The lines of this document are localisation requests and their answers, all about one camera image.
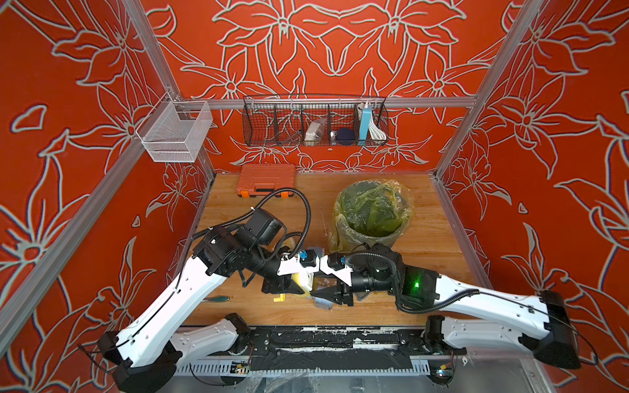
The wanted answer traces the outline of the blue pencil sharpener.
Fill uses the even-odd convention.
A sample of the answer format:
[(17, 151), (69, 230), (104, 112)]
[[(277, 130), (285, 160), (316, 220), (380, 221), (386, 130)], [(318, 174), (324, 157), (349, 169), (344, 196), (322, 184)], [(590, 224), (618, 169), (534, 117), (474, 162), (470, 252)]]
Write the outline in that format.
[(314, 303), (317, 308), (327, 311), (330, 311), (334, 307), (334, 303), (332, 301), (322, 298), (314, 298)]

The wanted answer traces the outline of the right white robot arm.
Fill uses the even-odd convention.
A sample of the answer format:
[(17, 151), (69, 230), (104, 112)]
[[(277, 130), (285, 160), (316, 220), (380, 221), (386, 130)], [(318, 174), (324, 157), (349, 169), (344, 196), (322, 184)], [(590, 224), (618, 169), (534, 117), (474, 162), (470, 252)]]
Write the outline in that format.
[(352, 306), (356, 294), (385, 292), (405, 314), (429, 315), (424, 342), (432, 350), (512, 346), (555, 368), (579, 369), (578, 331), (563, 297), (550, 290), (523, 296), (480, 288), (434, 270), (404, 263), (377, 243), (364, 251), (319, 256), (301, 252), (301, 263), (333, 278), (315, 298)]

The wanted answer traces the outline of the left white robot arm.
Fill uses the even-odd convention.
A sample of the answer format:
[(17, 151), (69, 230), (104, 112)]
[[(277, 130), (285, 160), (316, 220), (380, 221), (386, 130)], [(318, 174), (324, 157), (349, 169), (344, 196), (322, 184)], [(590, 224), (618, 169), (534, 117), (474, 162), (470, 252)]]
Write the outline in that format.
[(265, 294), (304, 294), (292, 276), (304, 268), (300, 259), (311, 227), (311, 205), (296, 188), (276, 192), (291, 193), (303, 202), (306, 219), (296, 246), (287, 255), (280, 255), (278, 248), (267, 250), (278, 231), (285, 228), (263, 208), (275, 193), (265, 196), (246, 214), (195, 234), (199, 242), (174, 281), (134, 322), (98, 340), (98, 354), (115, 365), (112, 377), (120, 391), (159, 391), (182, 365), (247, 342), (250, 329), (235, 313), (207, 327), (177, 332), (206, 297), (234, 273), (249, 270), (253, 276), (262, 277)]

